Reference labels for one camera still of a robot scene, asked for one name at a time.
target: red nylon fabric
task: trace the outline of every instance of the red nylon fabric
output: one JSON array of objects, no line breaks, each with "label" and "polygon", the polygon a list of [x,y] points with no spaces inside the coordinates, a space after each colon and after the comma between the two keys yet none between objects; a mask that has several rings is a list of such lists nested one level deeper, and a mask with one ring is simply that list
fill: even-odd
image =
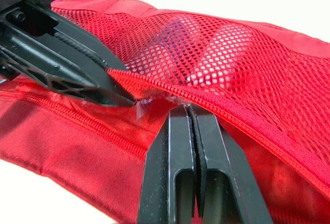
[{"label": "red nylon fabric", "polygon": [[[215,113],[244,149],[276,223],[329,222],[328,43],[139,1],[53,7],[127,65],[131,73],[109,74],[136,97],[175,95]],[[0,95],[2,159],[135,221],[143,159],[173,104],[159,97],[137,122],[133,110],[50,93],[24,77],[1,84]]]}]

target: white background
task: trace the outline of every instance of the white background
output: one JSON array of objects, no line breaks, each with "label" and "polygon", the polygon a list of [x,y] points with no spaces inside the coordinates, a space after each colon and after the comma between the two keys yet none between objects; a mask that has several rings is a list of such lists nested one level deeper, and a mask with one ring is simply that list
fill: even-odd
[{"label": "white background", "polygon": [[[141,1],[159,9],[273,23],[330,42],[330,0]],[[113,221],[50,179],[0,161],[0,223],[109,224]]]}]

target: zipper track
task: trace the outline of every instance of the zipper track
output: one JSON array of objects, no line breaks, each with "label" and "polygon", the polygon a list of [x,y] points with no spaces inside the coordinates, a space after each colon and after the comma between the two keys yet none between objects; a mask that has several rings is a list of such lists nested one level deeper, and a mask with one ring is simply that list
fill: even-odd
[{"label": "zipper track", "polygon": [[[266,137],[264,137],[259,132],[255,131],[245,123],[243,123],[238,118],[234,117],[230,113],[225,112],[224,110],[212,105],[211,103],[203,100],[202,98],[187,93],[180,89],[179,87],[168,85],[163,82],[159,82],[153,79],[148,79],[143,75],[139,75],[132,72],[126,72],[122,70],[115,70],[115,69],[108,69],[107,72],[112,75],[114,74],[114,78],[123,76],[125,78],[130,77],[130,79],[135,78],[136,80],[143,81],[144,83],[149,84],[151,87],[155,87],[161,90],[164,90],[168,93],[173,95],[182,97],[188,101],[191,101],[202,108],[214,113],[215,115],[219,116],[220,118],[224,119],[226,122],[234,125],[236,128],[242,130],[251,138],[256,140],[260,143],[263,147],[271,151],[275,154],[278,158],[288,163],[291,167],[293,167],[298,173],[302,174],[303,177],[308,180],[312,185],[314,185],[319,191],[326,192],[328,187],[326,185],[322,185],[322,182],[319,181],[311,172],[309,172],[305,167],[302,167],[298,161],[294,158],[287,155],[285,152],[277,148],[271,141],[269,141]],[[130,86],[130,80],[124,80],[121,82],[121,85]],[[115,134],[115,132],[109,127],[101,122],[98,122],[96,118],[91,118],[89,116],[85,116],[84,114],[77,113],[72,111],[71,109],[67,108],[66,106],[57,103],[55,101],[47,99],[47,97],[42,96],[41,94],[29,92],[25,94],[25,92],[19,91],[0,91],[0,97],[7,97],[7,98],[16,98],[16,99],[24,99],[28,102],[32,102],[34,104],[38,104],[58,115],[61,115],[75,123],[83,126],[84,128],[91,130],[100,136],[104,137],[109,142],[117,145],[119,148],[124,149],[131,153],[132,155],[144,160],[147,149],[132,144],[128,142],[126,139],[120,137],[119,135]],[[271,211],[271,215],[273,218],[280,220],[281,223],[293,224],[296,223],[297,216],[289,213],[279,213],[278,211]]]},{"label": "zipper track", "polygon": [[137,146],[126,139],[117,135],[109,126],[97,121],[96,118],[92,118],[86,116],[82,113],[77,113],[72,111],[71,109],[67,108],[66,106],[51,101],[46,97],[29,92],[28,94],[15,91],[15,92],[7,92],[7,91],[0,91],[0,97],[7,97],[7,98],[15,98],[15,99],[24,99],[28,102],[32,102],[34,104],[38,104],[57,115],[61,115],[71,121],[74,121],[76,124],[83,126],[84,128],[91,130],[105,138],[105,140],[117,145],[119,148],[128,151],[129,153],[133,154],[134,156],[144,160],[146,155],[146,148],[142,148]]},{"label": "zipper track", "polygon": [[[173,95],[184,98],[185,100],[191,101],[192,103],[199,105],[200,107],[206,109],[207,111],[214,113],[216,116],[224,119],[229,124],[243,131],[249,137],[257,141],[261,146],[265,149],[276,155],[280,160],[287,163],[291,166],[298,174],[300,174],[307,182],[313,185],[318,191],[320,191],[327,199],[330,199],[330,191],[329,187],[321,181],[317,176],[315,176],[312,172],[310,172],[306,167],[302,166],[294,157],[287,154],[284,150],[280,149],[276,146],[271,140],[266,138],[263,134],[256,131],[240,119],[236,118],[232,114],[224,111],[223,109],[211,104],[208,101],[203,100],[202,98],[192,95],[190,93],[185,92],[180,87],[168,85],[167,83],[160,82],[154,79],[149,79],[144,75],[140,75],[138,73],[132,73],[128,71],[116,70],[116,69],[108,69],[107,73],[112,76],[114,79],[120,79],[120,77],[125,77],[125,79],[135,78],[139,81],[143,81],[144,83],[149,84],[151,87],[155,87],[157,89],[164,90]],[[121,85],[131,86],[130,80],[121,81]]]}]

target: black tool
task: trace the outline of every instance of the black tool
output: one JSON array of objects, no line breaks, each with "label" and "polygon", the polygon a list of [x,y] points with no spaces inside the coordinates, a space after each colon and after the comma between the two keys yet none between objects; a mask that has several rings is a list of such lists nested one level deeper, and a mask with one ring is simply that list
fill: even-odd
[{"label": "black tool", "polygon": [[205,224],[273,223],[243,150],[213,114],[179,106],[147,153],[138,223],[197,214]]},{"label": "black tool", "polygon": [[105,72],[125,65],[94,35],[50,9],[54,0],[0,0],[0,76],[23,73],[51,91],[105,106],[134,98]]}]

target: black plastic tool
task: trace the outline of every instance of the black plastic tool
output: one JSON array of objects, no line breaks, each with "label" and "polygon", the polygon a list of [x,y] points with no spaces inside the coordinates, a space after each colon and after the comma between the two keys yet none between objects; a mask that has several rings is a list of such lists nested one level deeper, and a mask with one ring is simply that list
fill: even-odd
[{"label": "black plastic tool", "polygon": [[0,76],[104,106],[135,99],[105,71],[125,65],[94,35],[52,12],[53,0],[0,0]]},{"label": "black plastic tool", "polygon": [[273,223],[243,150],[213,114],[179,106],[147,153],[138,223],[194,215],[205,224]]}]

